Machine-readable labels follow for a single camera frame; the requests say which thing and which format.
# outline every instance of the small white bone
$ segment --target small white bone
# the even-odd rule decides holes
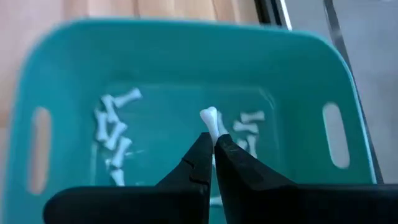
[[[113,151],[114,148],[116,147],[116,142],[119,139],[119,136],[127,129],[127,125],[119,122],[115,127],[113,128],[111,137],[105,142],[105,147],[108,148],[109,150]]]
[[[223,134],[228,134],[228,131],[224,126],[223,115],[219,111],[217,111],[217,125],[220,136],[222,136]]]
[[[95,118],[97,120],[97,132],[96,139],[99,142],[107,141],[109,136],[106,132],[106,119],[108,115],[105,112],[101,112],[98,109],[94,110]]]
[[[142,98],[142,95],[141,95],[141,92],[139,91],[139,89],[138,88],[133,88],[127,94],[125,94],[123,96],[115,97],[114,105],[117,108],[120,108],[120,107],[124,106],[126,103],[128,103],[130,101],[139,100],[141,98]]]
[[[236,144],[241,147],[242,149],[246,150],[248,148],[248,142],[246,140],[243,139],[238,139],[236,141]]]
[[[256,124],[242,124],[239,121],[234,121],[234,131],[250,131],[254,134],[259,132],[259,128]]]
[[[257,138],[254,135],[252,134],[248,135],[249,153],[250,155],[252,155],[252,157],[257,159],[256,141]]]
[[[123,166],[123,159],[124,159],[124,153],[128,149],[128,147],[131,145],[131,140],[121,136],[119,140],[119,147],[116,153],[114,154],[112,158],[112,166],[115,166],[117,168],[121,168]]]
[[[221,196],[210,197],[210,206],[223,206]]]
[[[254,113],[241,113],[242,123],[247,123],[250,121],[264,121],[265,115],[263,111],[257,111]]]
[[[213,165],[214,168],[216,167],[216,156],[214,154],[211,156],[211,165]]]
[[[116,186],[124,187],[124,172],[121,169],[111,171],[111,177],[116,183]]]
[[[107,94],[101,97],[101,101],[105,106],[106,112],[108,114],[108,122],[116,123],[119,122],[119,118],[113,108],[113,96]]]
[[[201,110],[200,117],[206,124],[211,136],[211,140],[213,141],[213,145],[215,146],[217,139],[220,136],[217,124],[217,109],[214,106],[211,106],[207,109]]]

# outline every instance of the wooden surface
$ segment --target wooden surface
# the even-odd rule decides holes
[[[27,52],[41,35],[63,21],[109,16],[258,23],[254,0],[0,0],[0,201],[7,166],[9,116],[18,71]],[[44,169],[37,163],[35,169]],[[42,177],[40,172],[33,171]]]

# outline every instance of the teal plastic basket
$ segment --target teal plastic basket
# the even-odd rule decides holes
[[[209,106],[232,123],[241,111],[263,110],[257,155],[298,183],[376,183],[353,77],[339,53],[303,32],[260,26],[128,19],[84,20],[61,26],[36,46],[23,69],[14,108],[4,223],[42,223],[56,192],[111,184],[103,158],[95,169],[93,110],[101,95],[138,87],[142,100],[119,110],[132,150],[126,185],[154,185],[206,131],[199,111]],[[330,157],[323,107],[338,105],[350,163]],[[28,191],[32,117],[37,107],[52,119],[47,185]],[[212,195],[218,187],[212,184]],[[222,222],[212,208],[211,222]]]

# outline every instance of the gray wall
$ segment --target gray wall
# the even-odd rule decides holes
[[[398,1],[334,0],[386,183],[398,183]],[[322,0],[286,0],[293,29],[330,40]]]

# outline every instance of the basket handle hole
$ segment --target basket handle hole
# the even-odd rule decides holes
[[[338,168],[347,169],[349,166],[349,151],[343,120],[336,103],[329,102],[323,106],[323,120],[331,161]]]
[[[28,170],[29,192],[41,194],[47,183],[51,145],[51,115],[43,107],[34,111],[32,142],[30,144],[30,166]]]

